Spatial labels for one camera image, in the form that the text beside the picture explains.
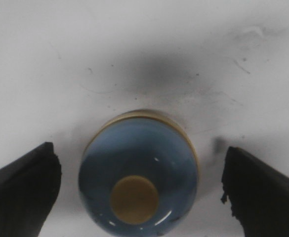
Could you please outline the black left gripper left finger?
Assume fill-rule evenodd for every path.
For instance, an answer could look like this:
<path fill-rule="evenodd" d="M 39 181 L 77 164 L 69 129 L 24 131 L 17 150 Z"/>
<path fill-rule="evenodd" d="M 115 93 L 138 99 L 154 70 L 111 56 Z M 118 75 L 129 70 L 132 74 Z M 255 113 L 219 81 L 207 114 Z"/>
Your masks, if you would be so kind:
<path fill-rule="evenodd" d="M 37 237 L 59 194 L 61 164 L 44 142 L 0 169 L 0 237 Z"/>

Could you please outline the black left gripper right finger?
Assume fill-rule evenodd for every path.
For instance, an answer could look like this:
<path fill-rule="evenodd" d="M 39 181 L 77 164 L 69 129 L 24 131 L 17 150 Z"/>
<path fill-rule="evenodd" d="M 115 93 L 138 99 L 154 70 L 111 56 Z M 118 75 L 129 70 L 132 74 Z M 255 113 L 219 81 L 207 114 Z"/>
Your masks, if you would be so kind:
<path fill-rule="evenodd" d="M 247 237 L 289 237 L 289 177 L 249 152 L 229 147 L 223 196 Z"/>

